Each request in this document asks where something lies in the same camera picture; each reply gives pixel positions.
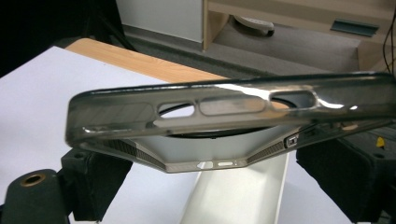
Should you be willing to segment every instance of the wooden edge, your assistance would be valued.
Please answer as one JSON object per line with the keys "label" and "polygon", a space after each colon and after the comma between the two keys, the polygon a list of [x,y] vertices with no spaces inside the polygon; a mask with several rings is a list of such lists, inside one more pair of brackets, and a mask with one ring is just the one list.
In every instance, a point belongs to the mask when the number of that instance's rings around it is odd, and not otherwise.
{"label": "wooden edge", "polygon": [[225,78],[89,38],[82,38],[65,49],[170,83]]}

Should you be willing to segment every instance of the brass screw hole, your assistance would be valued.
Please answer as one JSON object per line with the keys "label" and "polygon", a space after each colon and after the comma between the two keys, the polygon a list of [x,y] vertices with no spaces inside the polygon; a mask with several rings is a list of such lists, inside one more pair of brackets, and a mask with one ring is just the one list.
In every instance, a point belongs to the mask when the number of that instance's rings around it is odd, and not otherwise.
{"label": "brass screw hole", "polygon": [[40,183],[41,181],[43,181],[45,178],[46,178],[46,176],[43,174],[29,175],[22,180],[21,185],[23,187],[32,187],[32,186]]}

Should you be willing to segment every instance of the yellow sticker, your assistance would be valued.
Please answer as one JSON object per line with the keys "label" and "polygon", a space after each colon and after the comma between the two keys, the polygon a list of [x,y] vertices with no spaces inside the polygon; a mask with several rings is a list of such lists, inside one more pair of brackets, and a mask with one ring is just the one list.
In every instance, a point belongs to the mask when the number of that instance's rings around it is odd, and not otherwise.
{"label": "yellow sticker", "polygon": [[377,147],[384,147],[385,146],[385,140],[382,137],[378,137],[376,139],[376,146]]}

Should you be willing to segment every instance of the white wall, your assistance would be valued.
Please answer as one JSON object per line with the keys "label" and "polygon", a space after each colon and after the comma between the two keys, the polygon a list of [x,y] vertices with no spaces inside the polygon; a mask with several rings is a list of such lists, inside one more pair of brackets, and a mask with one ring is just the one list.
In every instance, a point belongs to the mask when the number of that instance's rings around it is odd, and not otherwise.
{"label": "white wall", "polygon": [[122,24],[201,43],[202,0],[117,0]]}

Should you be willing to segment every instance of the gray translucent phone case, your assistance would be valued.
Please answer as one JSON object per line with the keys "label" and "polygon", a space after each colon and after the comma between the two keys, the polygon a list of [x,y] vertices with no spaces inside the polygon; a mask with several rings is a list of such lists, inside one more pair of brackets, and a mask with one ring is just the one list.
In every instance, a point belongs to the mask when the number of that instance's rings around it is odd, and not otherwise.
{"label": "gray translucent phone case", "polygon": [[70,101],[66,142],[166,173],[239,168],[389,125],[395,96],[381,73],[87,91]]}

